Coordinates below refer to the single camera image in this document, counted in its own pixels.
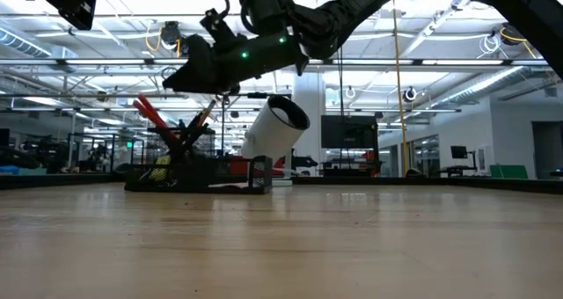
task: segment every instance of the wooden table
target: wooden table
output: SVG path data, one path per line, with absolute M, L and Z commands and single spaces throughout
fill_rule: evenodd
M 261 196 L 0 192 L 5 298 L 561 298 L 563 197 L 447 186 Z

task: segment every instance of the wire mesh basket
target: wire mesh basket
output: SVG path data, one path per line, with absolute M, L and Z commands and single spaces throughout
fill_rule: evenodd
M 246 173 L 233 166 L 246 164 Z M 165 193 L 269 193 L 272 159 L 196 156 L 189 164 L 131 165 L 125 190 Z
M 179 134 L 179 129 L 169 128 L 175 135 Z M 168 152 L 165 141 L 155 128 L 148 128 L 150 133 L 147 135 L 146 157 L 149 164 L 156 164 L 160 157 Z M 194 154 L 204 157 L 215 157 L 215 134 L 216 132 L 208 128 L 194 143 Z

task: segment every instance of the black screen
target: black screen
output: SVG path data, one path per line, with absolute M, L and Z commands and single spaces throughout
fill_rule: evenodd
M 467 148 L 465 146 L 452 146 L 451 147 L 451 158 L 466 159 L 467 158 Z
M 375 140 L 372 126 L 376 127 Z M 375 116 L 323 115 L 320 121 L 321 147 L 324 149 L 373 149 L 377 148 L 377 120 Z
M 10 146 L 9 128 L 0 128 L 0 146 Z

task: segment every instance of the robotic arm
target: robotic arm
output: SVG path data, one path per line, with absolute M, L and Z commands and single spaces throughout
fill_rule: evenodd
M 311 9 L 291 0 L 239 0 L 243 24 L 259 35 L 251 40 L 235 36 L 214 10 L 208 11 L 201 24 L 215 44 L 192 35 L 189 61 L 163 85 L 175 91 L 225 93 L 243 80 L 291 64 L 301 75 L 309 57 L 331 57 L 362 21 L 389 1 L 333 0 Z M 475 1 L 494 6 L 563 77 L 563 7 L 557 0 Z

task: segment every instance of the column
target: column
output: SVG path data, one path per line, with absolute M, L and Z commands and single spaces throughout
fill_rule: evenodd
M 309 116 L 311 126 L 299 138 L 294 149 L 299 157 L 311 157 L 319 163 L 316 168 L 300 168 L 309 171 L 311 176 L 319 176 L 318 169 L 325 159 L 325 152 L 320 147 L 320 116 L 325 114 L 325 83 L 322 73 L 304 73 L 295 77 L 293 101 Z

